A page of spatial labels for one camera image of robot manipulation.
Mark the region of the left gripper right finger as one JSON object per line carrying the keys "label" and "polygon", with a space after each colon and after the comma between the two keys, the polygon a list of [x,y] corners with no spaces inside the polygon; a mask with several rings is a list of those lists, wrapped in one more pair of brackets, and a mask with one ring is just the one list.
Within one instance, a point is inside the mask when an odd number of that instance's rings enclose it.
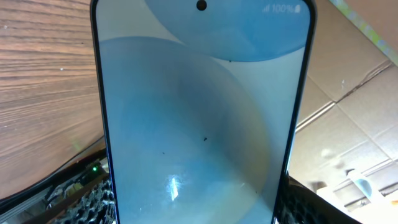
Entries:
{"label": "left gripper right finger", "polygon": [[275,219],[279,224],[359,224],[289,175],[280,183]]}

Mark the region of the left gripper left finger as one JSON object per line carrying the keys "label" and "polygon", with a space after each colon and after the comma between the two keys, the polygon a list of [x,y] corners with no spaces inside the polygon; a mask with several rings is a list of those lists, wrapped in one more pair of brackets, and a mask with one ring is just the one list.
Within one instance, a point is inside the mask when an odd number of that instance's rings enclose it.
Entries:
{"label": "left gripper left finger", "polygon": [[116,224],[115,197],[106,178],[68,208],[54,224]]}

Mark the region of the blue screen smartphone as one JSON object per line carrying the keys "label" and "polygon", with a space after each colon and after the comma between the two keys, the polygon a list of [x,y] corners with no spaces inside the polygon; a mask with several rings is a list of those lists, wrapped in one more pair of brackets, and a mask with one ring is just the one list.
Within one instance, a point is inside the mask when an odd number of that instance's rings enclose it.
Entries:
{"label": "blue screen smartphone", "polygon": [[274,223],[317,10],[306,0],[96,0],[118,223]]}

